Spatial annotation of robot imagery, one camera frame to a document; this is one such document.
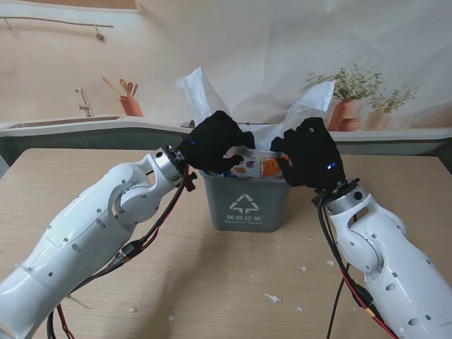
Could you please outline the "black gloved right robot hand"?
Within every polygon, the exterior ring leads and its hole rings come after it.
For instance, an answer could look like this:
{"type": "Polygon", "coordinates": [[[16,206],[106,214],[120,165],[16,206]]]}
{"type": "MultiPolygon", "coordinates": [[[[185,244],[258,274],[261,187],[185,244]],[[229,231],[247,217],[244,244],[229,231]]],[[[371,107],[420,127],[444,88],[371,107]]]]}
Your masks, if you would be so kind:
{"type": "Polygon", "coordinates": [[[337,145],[321,117],[309,117],[295,130],[287,130],[282,138],[272,141],[270,150],[285,155],[277,162],[284,180],[292,187],[333,191],[346,182],[337,145]]]}

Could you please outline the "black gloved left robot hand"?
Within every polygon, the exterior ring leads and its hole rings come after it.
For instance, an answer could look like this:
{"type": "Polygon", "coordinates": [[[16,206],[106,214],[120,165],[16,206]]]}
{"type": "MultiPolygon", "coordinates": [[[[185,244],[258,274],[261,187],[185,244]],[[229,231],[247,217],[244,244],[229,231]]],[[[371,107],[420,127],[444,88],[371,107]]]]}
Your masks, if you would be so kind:
{"type": "Polygon", "coordinates": [[[188,165],[204,172],[222,174],[240,164],[243,157],[225,154],[233,147],[255,148],[251,132],[243,132],[224,111],[216,111],[201,122],[178,146],[188,165]]]}

